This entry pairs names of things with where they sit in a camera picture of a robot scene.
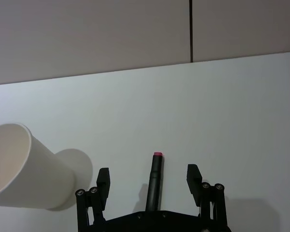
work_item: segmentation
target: black marker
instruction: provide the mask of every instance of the black marker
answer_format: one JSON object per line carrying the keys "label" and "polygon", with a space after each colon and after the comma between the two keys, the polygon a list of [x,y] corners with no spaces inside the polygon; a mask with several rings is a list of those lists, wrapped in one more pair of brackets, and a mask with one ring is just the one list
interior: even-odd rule
{"label": "black marker", "polygon": [[146,211],[156,211],[159,207],[160,186],[162,178],[163,154],[155,152],[149,176]]}

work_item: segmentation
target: cup rim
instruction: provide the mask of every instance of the cup rim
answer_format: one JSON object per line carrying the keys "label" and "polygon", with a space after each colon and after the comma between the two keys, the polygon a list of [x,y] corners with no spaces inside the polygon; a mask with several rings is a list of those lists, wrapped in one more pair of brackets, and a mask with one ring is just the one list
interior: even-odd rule
{"label": "cup rim", "polygon": [[20,172],[23,170],[24,166],[26,165],[26,163],[28,161],[29,154],[30,154],[30,151],[31,151],[31,146],[32,146],[32,134],[31,134],[31,131],[24,124],[19,123],[19,122],[6,122],[6,123],[0,124],[0,127],[4,126],[4,125],[9,125],[9,124],[20,126],[21,128],[23,128],[27,132],[27,134],[29,136],[29,146],[28,146],[26,157],[25,157],[21,167],[19,168],[17,173],[13,176],[13,178],[11,178],[11,180],[4,187],[2,187],[0,189],[0,194],[9,187],[9,185],[18,177]]}

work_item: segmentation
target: white tabletop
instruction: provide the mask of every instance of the white tabletop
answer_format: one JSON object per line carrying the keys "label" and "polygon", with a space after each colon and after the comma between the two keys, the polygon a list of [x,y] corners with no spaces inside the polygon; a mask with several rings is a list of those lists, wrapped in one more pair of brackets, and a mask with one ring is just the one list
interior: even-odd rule
{"label": "white tabletop", "polygon": [[[225,186],[234,232],[290,232],[290,53],[1,85],[0,123],[10,121],[54,153],[86,153],[91,186],[110,168],[106,219],[144,207],[151,157],[162,151],[161,209],[198,214],[186,183],[196,163]],[[0,232],[76,224],[75,205],[0,207]]]}

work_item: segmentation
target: paper cup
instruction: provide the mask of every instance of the paper cup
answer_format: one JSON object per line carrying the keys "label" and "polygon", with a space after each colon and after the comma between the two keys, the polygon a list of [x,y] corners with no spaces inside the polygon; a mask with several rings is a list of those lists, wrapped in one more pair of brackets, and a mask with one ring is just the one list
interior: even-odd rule
{"label": "paper cup", "polygon": [[73,191],[74,173],[17,123],[0,125],[0,206],[50,209]]}

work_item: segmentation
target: screw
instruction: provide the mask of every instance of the screw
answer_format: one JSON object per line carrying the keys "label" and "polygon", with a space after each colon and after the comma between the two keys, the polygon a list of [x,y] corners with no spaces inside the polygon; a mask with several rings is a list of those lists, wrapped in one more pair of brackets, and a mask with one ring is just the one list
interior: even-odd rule
{"label": "screw", "polygon": [[91,190],[90,192],[92,192],[92,193],[96,193],[97,191],[98,191],[97,188],[92,188],[92,190]]}
{"label": "screw", "polygon": [[221,189],[223,189],[223,186],[221,184],[216,184],[216,188],[221,190]]}
{"label": "screw", "polygon": [[84,190],[82,190],[82,189],[77,192],[78,196],[83,195],[83,194],[84,194]]}
{"label": "screw", "polygon": [[204,182],[204,183],[202,184],[202,186],[203,186],[203,188],[205,188],[205,189],[208,189],[208,188],[209,188],[209,184],[206,183],[206,182]]}

